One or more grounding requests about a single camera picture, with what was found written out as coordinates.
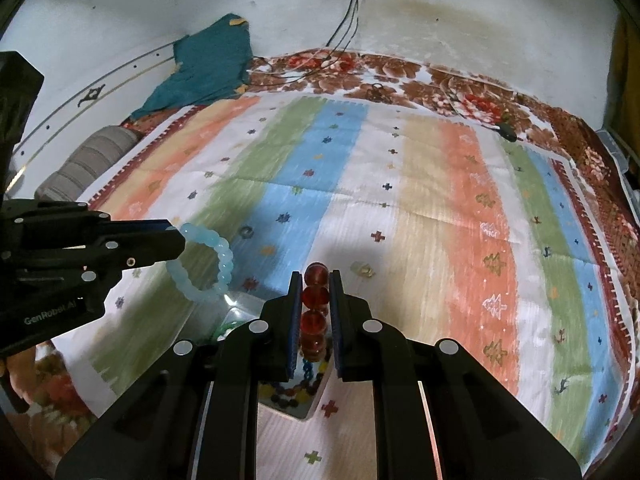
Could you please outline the striped colourful cloth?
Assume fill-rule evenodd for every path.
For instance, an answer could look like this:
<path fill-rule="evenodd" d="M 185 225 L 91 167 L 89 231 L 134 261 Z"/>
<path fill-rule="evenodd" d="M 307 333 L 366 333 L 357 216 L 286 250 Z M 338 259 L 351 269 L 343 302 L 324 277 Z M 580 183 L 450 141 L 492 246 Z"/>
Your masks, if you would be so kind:
<path fill-rule="evenodd" d="M 319 261 L 407 337 L 460 341 L 582 469 L 628 420 L 622 272 L 576 157 L 547 129 L 512 143 L 386 104 L 249 96 L 172 114 L 85 199 L 196 229 L 178 263 L 125 273 L 104 318 L 55 339 L 93 413 L 195 308 L 213 335 L 229 292 L 280 296 Z"/>

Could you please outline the silver metal tin box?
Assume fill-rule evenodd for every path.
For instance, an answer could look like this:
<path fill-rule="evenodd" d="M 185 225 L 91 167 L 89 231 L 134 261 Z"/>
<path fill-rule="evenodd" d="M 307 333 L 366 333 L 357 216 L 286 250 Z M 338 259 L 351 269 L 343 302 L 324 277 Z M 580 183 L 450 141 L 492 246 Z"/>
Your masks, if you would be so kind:
<path fill-rule="evenodd" d="M 239 354 L 246 369 L 258 374 L 258 401 L 298 420 L 311 418 L 317 407 L 332 356 L 328 310 L 308 308 L 303 296 L 299 286 L 267 301 L 229 292 L 224 296 L 228 312 L 220 325 L 232 320 L 245 323 L 225 340 L 215 341 L 247 330 L 250 342 L 231 353 Z"/>

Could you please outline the teal cloth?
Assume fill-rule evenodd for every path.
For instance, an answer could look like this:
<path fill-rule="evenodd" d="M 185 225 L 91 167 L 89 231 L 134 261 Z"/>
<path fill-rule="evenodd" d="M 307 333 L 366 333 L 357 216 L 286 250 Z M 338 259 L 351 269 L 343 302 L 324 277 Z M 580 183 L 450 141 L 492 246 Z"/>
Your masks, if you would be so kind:
<path fill-rule="evenodd" d="M 189 105 L 208 105 L 236 96 L 248 84 L 253 59 L 248 21 L 229 13 L 172 45 L 176 70 L 130 117 Z"/>

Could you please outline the green jade bangle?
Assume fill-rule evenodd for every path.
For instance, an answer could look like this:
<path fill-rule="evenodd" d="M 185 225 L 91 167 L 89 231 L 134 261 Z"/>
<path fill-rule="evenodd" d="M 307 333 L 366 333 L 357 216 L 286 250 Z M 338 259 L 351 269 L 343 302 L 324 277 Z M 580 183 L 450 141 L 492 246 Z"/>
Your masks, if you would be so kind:
<path fill-rule="evenodd" d="M 223 322 L 221 326 L 216 329 L 216 332 L 212 336 L 212 341 L 225 340 L 236 328 L 242 326 L 245 320 L 232 320 Z"/>

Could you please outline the small black device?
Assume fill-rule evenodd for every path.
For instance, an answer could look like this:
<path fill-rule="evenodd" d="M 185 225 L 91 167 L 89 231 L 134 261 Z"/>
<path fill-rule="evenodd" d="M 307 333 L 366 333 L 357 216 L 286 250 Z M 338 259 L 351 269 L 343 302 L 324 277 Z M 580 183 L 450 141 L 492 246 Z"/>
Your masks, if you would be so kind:
<path fill-rule="evenodd" d="M 518 135 L 510 125 L 505 124 L 504 122 L 500 122 L 497 127 L 498 133 L 503 137 L 504 140 L 507 140 L 508 142 L 516 142 L 518 140 Z"/>

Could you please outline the grey striped pillow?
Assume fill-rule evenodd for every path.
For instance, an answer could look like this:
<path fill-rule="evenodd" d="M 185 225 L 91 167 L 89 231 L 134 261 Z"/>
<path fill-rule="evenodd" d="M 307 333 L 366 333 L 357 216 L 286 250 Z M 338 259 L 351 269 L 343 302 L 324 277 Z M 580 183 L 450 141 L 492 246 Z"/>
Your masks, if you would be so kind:
<path fill-rule="evenodd" d="M 35 190 L 36 200 L 76 202 L 93 182 L 113 167 L 143 138 L 136 130 L 106 126 L 82 142 L 60 169 Z"/>

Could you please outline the floral brown bedsheet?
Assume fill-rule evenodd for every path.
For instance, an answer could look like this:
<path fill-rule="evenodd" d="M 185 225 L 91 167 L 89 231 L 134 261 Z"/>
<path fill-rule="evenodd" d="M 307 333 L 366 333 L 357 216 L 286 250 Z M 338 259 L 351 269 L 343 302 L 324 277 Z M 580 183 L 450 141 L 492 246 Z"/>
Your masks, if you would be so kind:
<path fill-rule="evenodd" d="M 250 74 L 250 84 L 240 87 L 236 96 L 221 101 L 296 93 L 331 100 L 386 104 L 441 118 L 458 118 L 496 133 L 497 125 L 504 122 L 513 128 L 518 140 L 536 128 L 551 131 L 554 145 L 576 157 L 591 205 L 622 272 L 630 312 L 628 341 L 634 346 L 628 380 L 629 417 L 622 431 L 629 425 L 639 405 L 639 227 L 620 189 L 616 166 L 588 125 L 562 108 L 512 89 L 504 82 L 384 55 L 345 53 L 327 68 L 321 68 L 309 53 L 300 52 L 269 60 L 258 58 Z M 131 112 L 119 125 L 143 134 L 136 148 L 172 114 L 183 108 L 204 108 L 213 104 L 168 108 L 138 119 L 131 118 Z"/>

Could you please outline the white headboard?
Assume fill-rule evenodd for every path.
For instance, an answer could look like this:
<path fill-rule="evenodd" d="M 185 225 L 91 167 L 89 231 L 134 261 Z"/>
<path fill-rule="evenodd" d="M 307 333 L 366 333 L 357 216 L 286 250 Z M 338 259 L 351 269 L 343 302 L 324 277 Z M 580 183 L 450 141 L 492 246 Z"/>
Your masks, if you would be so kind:
<path fill-rule="evenodd" d="M 137 47 L 55 98 L 40 99 L 13 151 L 9 196 L 30 197 L 99 128 L 119 125 L 174 70 L 174 40 Z"/>

